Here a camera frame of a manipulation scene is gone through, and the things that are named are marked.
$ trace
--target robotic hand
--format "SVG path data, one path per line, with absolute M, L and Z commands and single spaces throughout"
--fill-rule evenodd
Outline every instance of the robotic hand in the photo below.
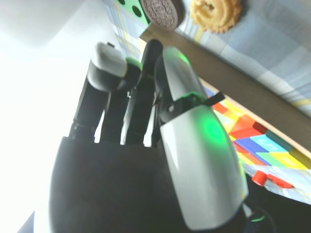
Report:
M 134 181 L 128 182 L 131 186 L 125 185 L 128 176 L 116 181 L 112 171 L 122 172 L 130 166 L 128 175 L 134 177 L 141 172 L 135 180 L 147 186 L 149 193 L 156 168 L 151 160 L 143 161 L 161 153 L 177 199 L 176 212 L 181 213 L 179 223 L 184 227 L 180 232 L 210 232 L 232 221 L 241 212 L 248 190 L 236 152 L 211 108 L 222 99 L 221 94 L 207 98 L 189 61 L 174 47 L 163 49 L 157 40 L 148 42 L 140 65 L 133 59 L 123 59 L 112 46 L 99 43 L 69 137 L 63 138 L 54 165 L 49 231 L 147 232 L 142 227 L 148 225 L 142 215 L 137 217 L 138 222 L 145 222 L 133 227 L 134 212 L 145 199 L 140 198 L 131 208 Z M 104 110 L 101 139 L 96 144 L 94 133 Z M 154 127 L 152 146 L 147 148 L 143 140 L 150 117 Z M 137 158 L 138 153 L 144 156 Z M 111 180 L 114 186 L 128 187 L 125 197 L 120 197 L 120 192 L 107 197 L 113 189 Z M 107 213 L 110 203 L 114 203 L 113 211 Z M 120 203 L 127 206 L 126 211 L 135 211 L 129 215 L 118 212 Z M 107 230 L 114 214 L 130 219 L 125 231 L 118 224 Z

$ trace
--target blue block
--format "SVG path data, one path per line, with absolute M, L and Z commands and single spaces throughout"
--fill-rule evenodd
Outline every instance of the blue block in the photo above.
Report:
M 238 144 L 240 147 L 244 148 L 246 151 L 248 151 L 250 154 L 255 156 L 257 159 L 262 161 L 266 165 L 271 165 L 267 161 L 265 161 L 263 158 L 261 158 L 256 152 L 265 152 L 267 153 L 264 148 L 262 148 L 260 145 L 252 141 L 250 138 L 243 138 L 243 139 L 238 139 L 234 141 L 236 144 Z
M 281 147 L 283 147 L 285 150 L 287 150 L 288 152 L 290 152 L 293 147 L 288 144 L 287 142 L 285 142 L 282 138 L 280 138 L 279 136 L 277 136 L 276 134 L 274 134 L 271 131 L 267 131 L 266 135 L 268 138 L 270 138 L 272 141 L 274 141 L 275 143 L 278 143 Z
M 262 148 L 265 148 L 268 152 L 287 152 L 285 148 L 268 138 L 265 134 L 250 137 L 250 139 L 260 145 Z
M 206 87 L 204 87 L 204 89 L 205 89 L 206 94 L 207 94 L 209 97 L 215 95 L 214 92 L 212 92 L 211 90 L 207 89 Z

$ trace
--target black dot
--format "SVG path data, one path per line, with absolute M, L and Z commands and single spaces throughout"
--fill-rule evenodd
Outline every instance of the black dot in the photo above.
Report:
M 141 12 L 136 6 L 133 6 L 132 10 L 136 16 L 141 17 Z
M 121 3 L 122 5 L 125 5 L 125 1 L 124 0 L 118 0 L 119 3 Z

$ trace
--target plaid tablecloth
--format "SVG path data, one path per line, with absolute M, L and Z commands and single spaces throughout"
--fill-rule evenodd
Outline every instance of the plaid tablecloth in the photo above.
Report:
M 138 59 L 137 38 L 147 24 L 117 0 L 103 1 L 123 54 Z M 225 34 L 202 32 L 190 19 L 190 0 L 183 2 L 187 13 L 177 32 L 311 116 L 310 0 L 242 0 L 241 19 Z

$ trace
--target green block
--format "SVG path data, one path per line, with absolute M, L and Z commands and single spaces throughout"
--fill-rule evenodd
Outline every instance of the green block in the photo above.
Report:
M 115 0 L 120 6 L 133 14 L 142 23 L 148 25 L 144 10 L 141 7 L 139 0 Z
M 270 153 L 258 152 L 256 154 L 260 156 L 262 159 L 264 159 L 265 161 L 267 161 L 268 163 L 270 163 L 272 166 L 286 167 L 279 160 L 273 157 Z

